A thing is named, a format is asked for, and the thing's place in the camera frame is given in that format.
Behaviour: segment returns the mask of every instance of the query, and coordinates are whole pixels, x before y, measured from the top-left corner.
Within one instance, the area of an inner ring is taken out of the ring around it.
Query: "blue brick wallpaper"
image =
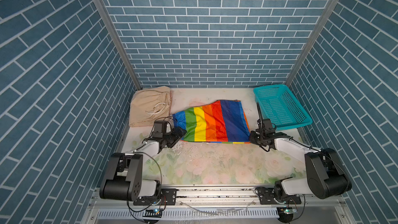
[[[103,0],[144,87],[283,83],[328,0]]]
[[[338,151],[358,223],[398,223],[398,0],[340,0],[291,85]]]
[[[0,0],[0,223],[80,221],[133,92],[92,0]]]

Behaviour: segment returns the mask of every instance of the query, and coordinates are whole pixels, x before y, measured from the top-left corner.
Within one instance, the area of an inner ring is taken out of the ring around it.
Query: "yellow stripe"
[[[196,115],[195,142],[206,141],[206,120],[205,112],[202,107],[194,107]]]

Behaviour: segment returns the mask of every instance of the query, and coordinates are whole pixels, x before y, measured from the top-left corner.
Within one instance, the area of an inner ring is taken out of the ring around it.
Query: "drawstring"
[[[160,102],[160,103],[156,104],[153,108],[157,107],[159,104],[163,104],[163,108],[160,109],[159,111],[157,111],[157,112],[148,112],[148,111],[145,111],[145,112],[147,112],[147,113],[150,114],[150,115],[154,115],[154,114],[158,114],[158,113],[162,112],[163,109],[166,107],[166,103],[165,103],[165,102]]]

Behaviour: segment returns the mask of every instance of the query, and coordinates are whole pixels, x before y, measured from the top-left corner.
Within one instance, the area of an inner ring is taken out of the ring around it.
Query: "green stripe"
[[[185,110],[185,119],[187,123],[187,135],[184,137],[184,141],[194,142],[195,141],[195,128],[196,128],[196,115],[193,111],[193,107]]]

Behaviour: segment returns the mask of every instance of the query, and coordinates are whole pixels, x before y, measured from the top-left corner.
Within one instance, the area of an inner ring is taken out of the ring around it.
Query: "table surface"
[[[253,89],[194,88],[171,89],[170,113],[210,104],[220,99],[240,100],[250,130],[257,126],[257,106]],[[151,127],[130,128],[122,152],[139,147]],[[297,129],[284,130],[301,142]],[[305,176],[305,165],[284,152],[263,151],[253,144],[220,144],[179,141],[154,156],[159,163],[164,185],[242,185],[274,183],[286,177]],[[155,162],[144,162],[142,177],[159,180]]]

